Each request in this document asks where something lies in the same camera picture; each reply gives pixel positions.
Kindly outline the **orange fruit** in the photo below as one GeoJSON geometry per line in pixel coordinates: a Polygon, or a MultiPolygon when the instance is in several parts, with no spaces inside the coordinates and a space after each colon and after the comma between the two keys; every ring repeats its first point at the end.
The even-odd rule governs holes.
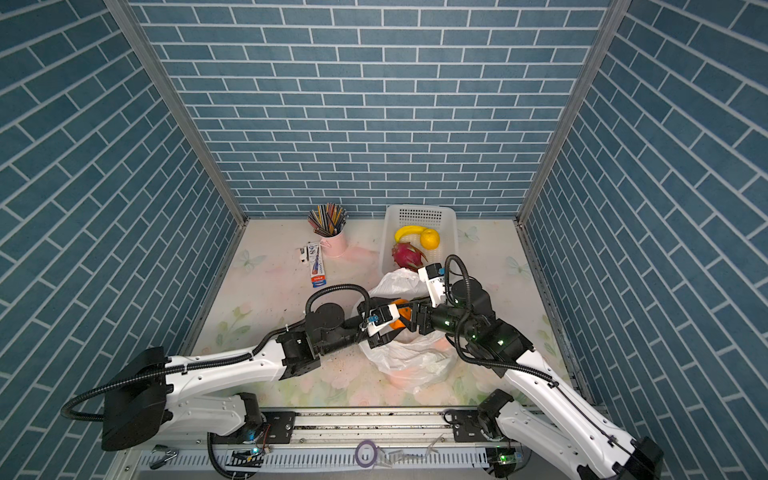
{"type": "Polygon", "coordinates": [[[395,318],[394,315],[394,307],[390,308],[390,313],[392,314],[393,321],[390,323],[390,327],[393,330],[399,330],[399,329],[407,329],[410,330],[412,326],[412,308],[409,306],[402,306],[400,305],[397,308],[397,314],[398,318],[395,318]]]}

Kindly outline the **pink dragon fruit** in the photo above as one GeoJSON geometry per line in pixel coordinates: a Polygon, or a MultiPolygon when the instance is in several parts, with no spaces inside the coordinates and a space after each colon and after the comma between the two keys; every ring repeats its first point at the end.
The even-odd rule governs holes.
{"type": "Polygon", "coordinates": [[[417,272],[423,268],[426,255],[409,242],[396,242],[391,250],[392,259],[400,268],[417,272]]]}

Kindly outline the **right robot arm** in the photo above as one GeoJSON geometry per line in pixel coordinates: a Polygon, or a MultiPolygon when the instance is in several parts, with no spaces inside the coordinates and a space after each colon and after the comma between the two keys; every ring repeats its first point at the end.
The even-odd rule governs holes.
{"type": "Polygon", "coordinates": [[[419,269],[431,305],[414,314],[421,329],[443,331],[465,363],[487,368],[519,390],[544,414],[531,415],[497,390],[478,408],[488,436],[516,440],[570,479],[658,479],[664,453],[649,437],[636,439],[608,420],[568,385],[528,338],[475,301],[483,290],[471,283],[456,255],[419,269]]]}

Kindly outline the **yellow lemon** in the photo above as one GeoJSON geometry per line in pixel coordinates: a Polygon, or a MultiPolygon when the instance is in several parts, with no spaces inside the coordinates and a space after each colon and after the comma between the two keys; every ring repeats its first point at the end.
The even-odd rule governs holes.
{"type": "Polygon", "coordinates": [[[426,228],[426,230],[419,235],[419,240],[422,248],[425,250],[435,250],[441,243],[439,232],[431,228],[426,228]]]}

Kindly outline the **white plastic bag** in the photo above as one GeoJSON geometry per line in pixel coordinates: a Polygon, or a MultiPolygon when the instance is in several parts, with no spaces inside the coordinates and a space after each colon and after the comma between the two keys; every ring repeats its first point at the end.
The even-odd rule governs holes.
{"type": "MultiPolygon", "coordinates": [[[[398,269],[385,274],[369,295],[392,301],[415,300],[428,297],[428,291],[416,272],[398,269]]],[[[403,328],[383,346],[373,348],[364,341],[360,347],[363,355],[393,387],[410,394],[420,393],[446,380],[458,359],[439,331],[420,335],[403,328]]]]}

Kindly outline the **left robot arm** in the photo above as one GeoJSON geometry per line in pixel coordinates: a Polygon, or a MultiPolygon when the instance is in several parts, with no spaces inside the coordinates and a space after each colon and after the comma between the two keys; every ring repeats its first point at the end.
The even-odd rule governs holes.
{"type": "Polygon", "coordinates": [[[214,393],[255,382],[305,375],[323,356],[359,344],[399,317],[398,308],[365,295],[356,315],[335,303],[314,302],[336,287],[315,292],[302,320],[267,333],[255,346],[203,356],[141,352],[111,381],[68,400],[62,417],[102,426],[102,448],[125,450],[169,432],[213,433],[240,442],[256,438],[265,419],[254,395],[218,400],[214,393]]]}

